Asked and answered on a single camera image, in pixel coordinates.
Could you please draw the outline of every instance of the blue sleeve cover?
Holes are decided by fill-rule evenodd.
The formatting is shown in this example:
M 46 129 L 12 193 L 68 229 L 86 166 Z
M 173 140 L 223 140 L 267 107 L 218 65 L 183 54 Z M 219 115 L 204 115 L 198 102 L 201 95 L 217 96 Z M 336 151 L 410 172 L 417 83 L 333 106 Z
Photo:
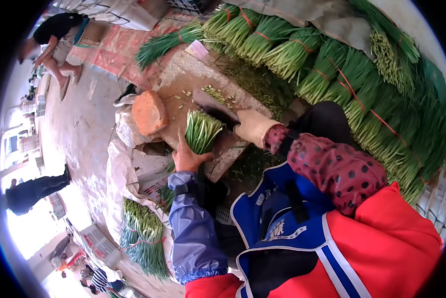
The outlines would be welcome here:
M 168 178 L 168 186 L 194 180 L 191 172 L 180 171 Z M 175 278 L 182 285 L 201 277 L 223 275 L 228 272 L 226 256 L 221 252 L 213 218 L 189 194 L 176 195 L 169 215 L 175 239 L 171 260 Z

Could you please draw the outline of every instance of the white cotton glove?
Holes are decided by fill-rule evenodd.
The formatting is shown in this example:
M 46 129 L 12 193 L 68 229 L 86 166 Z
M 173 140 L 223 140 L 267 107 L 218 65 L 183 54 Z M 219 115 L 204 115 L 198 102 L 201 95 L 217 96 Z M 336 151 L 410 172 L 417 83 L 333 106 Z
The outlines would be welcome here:
M 278 121 L 268 119 L 255 110 L 240 110 L 236 114 L 240 118 L 241 125 L 235 127 L 235 134 L 243 140 L 252 142 L 261 149 L 265 147 L 263 139 L 268 130 L 280 124 Z

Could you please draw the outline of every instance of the blue vest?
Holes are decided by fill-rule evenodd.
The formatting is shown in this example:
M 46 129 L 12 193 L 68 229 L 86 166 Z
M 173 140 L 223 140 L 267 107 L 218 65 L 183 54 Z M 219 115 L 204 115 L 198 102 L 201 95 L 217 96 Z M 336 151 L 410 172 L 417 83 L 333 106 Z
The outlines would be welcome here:
M 288 181 L 296 183 L 304 198 L 303 205 L 309 215 L 306 221 L 298 223 L 292 211 L 285 189 Z M 231 217 L 246 245 L 246 250 L 236 258 L 244 276 L 236 296 L 253 297 L 248 282 L 251 252 L 280 248 L 315 251 L 341 297 L 370 297 L 331 237 L 326 214 L 333 209 L 330 199 L 311 181 L 296 174 L 287 162 L 265 170 L 256 190 L 251 195 L 241 194 L 231 206 Z M 261 237 L 263 215 L 271 220 L 266 235 Z

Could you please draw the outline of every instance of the red jacket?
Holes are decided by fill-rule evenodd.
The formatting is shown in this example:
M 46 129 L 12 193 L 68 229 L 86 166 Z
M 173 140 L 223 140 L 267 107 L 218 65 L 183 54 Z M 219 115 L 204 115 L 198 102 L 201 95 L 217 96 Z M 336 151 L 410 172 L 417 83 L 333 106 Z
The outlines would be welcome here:
M 354 219 L 334 210 L 327 222 L 339 250 L 375 298 L 412 297 L 440 256 L 442 241 L 434 225 L 403 200 L 397 182 L 365 200 Z M 242 283 L 233 274 L 199 278 L 185 285 L 185 297 L 235 297 Z M 309 274 L 288 280 L 268 297 L 339 295 L 318 260 Z

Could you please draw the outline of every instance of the concrete floor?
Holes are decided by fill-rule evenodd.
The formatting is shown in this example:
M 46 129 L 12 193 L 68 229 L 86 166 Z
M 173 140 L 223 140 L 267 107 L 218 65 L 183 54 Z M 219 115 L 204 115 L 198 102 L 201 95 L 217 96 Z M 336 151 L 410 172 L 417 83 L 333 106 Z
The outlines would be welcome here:
M 68 61 L 80 63 L 75 57 Z M 116 136 L 113 128 L 117 108 L 113 102 L 127 84 L 100 68 L 84 64 L 79 84 L 71 85 L 60 102 L 59 85 L 52 78 L 45 118 L 39 123 L 46 174 L 62 174 L 65 162 L 70 168 L 71 185 L 59 192 L 67 217 L 78 230 L 96 223 L 109 239 L 112 238 L 102 213 L 107 191 L 107 146 Z M 146 276 L 122 255 L 119 269 L 142 294 L 162 298 L 184 296 L 184 286 Z

